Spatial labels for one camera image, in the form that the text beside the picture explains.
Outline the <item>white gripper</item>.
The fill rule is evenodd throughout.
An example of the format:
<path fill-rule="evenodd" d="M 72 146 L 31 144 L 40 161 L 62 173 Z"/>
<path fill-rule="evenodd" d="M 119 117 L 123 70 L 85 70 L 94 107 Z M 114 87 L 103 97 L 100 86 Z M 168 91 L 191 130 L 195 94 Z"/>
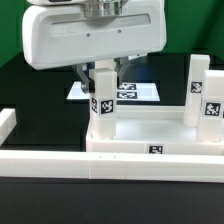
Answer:
<path fill-rule="evenodd" d="M 116 58 L 120 87 L 128 56 L 158 52 L 166 44 L 165 0 L 27 1 L 25 60 L 37 70 L 78 64 L 85 94 L 95 92 L 90 78 L 95 64 L 89 62 Z"/>

